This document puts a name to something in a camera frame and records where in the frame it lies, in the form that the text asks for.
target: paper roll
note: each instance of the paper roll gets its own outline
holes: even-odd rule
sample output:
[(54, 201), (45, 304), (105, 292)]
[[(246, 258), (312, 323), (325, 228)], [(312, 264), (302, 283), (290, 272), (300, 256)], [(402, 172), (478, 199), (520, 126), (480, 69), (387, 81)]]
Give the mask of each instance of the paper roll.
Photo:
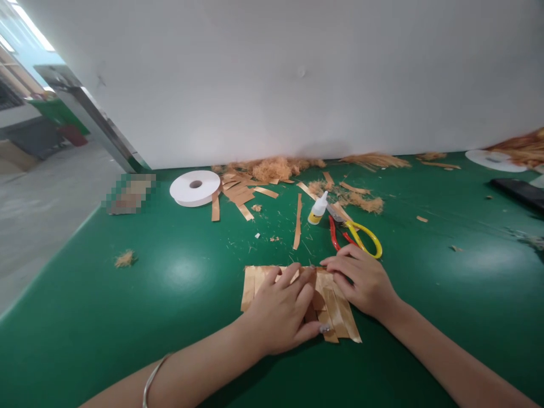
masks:
[(170, 186), (170, 195), (181, 206), (198, 207), (211, 202), (211, 196), (220, 184), (221, 180), (214, 172), (196, 170), (175, 179)]

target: black phone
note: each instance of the black phone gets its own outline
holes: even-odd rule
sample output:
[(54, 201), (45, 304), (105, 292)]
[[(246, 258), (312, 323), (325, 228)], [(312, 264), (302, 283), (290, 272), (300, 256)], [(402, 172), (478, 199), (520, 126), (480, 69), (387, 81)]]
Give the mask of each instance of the black phone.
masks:
[(490, 184), (544, 214), (544, 191), (516, 178), (494, 178)]

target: green trash bin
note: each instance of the green trash bin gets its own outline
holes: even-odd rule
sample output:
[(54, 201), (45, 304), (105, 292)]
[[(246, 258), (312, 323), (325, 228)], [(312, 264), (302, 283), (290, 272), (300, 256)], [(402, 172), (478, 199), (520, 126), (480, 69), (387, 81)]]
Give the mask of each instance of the green trash bin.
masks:
[(35, 107), (46, 118), (53, 121), (57, 126), (75, 125), (81, 132), (81, 135), (88, 135), (90, 132), (79, 121), (79, 119), (72, 113), (66, 104), (59, 98), (42, 101), (42, 100), (30, 100), (28, 101), (33, 107)]

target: scissors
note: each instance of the scissors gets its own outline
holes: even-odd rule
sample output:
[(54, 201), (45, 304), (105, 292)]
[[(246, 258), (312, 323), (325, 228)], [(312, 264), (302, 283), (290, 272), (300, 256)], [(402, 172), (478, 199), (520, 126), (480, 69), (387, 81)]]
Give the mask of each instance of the scissors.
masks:
[(383, 255), (383, 249), (381, 247), (380, 241), (374, 235), (370, 229), (362, 226), (361, 224), (357, 224), (356, 222), (350, 221), (350, 220), (344, 220), (340, 214), (329, 204), (327, 205), (327, 210), (329, 212), (329, 223), (330, 223), (330, 237), (333, 241), (334, 249), (337, 251), (340, 250), (340, 244), (338, 243), (338, 240), (336, 239), (336, 229), (347, 227), (351, 234), (353, 235), (353, 239), (351, 239), (350, 235), (346, 232), (342, 232), (342, 235), (344, 238), (350, 243), (357, 245), (359, 248), (361, 248), (363, 251), (368, 252), (368, 250), (364, 247), (363, 242), (361, 241), (361, 238), (359, 238), (359, 235), (357, 234), (357, 228), (361, 231), (364, 231), (374, 242), (374, 245), (376, 246), (376, 255), (372, 255), (370, 252), (368, 252), (372, 257), (375, 259), (381, 258)]

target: person's left hand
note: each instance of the person's left hand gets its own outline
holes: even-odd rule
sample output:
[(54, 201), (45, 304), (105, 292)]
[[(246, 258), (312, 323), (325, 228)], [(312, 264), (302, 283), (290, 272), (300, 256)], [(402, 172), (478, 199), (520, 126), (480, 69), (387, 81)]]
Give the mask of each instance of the person's left hand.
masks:
[(249, 309), (240, 317), (262, 355), (280, 354), (308, 341), (320, 333), (321, 323), (303, 324), (304, 314), (315, 290), (315, 267), (308, 267), (293, 283), (300, 268), (292, 263), (275, 282), (281, 269), (268, 273)]

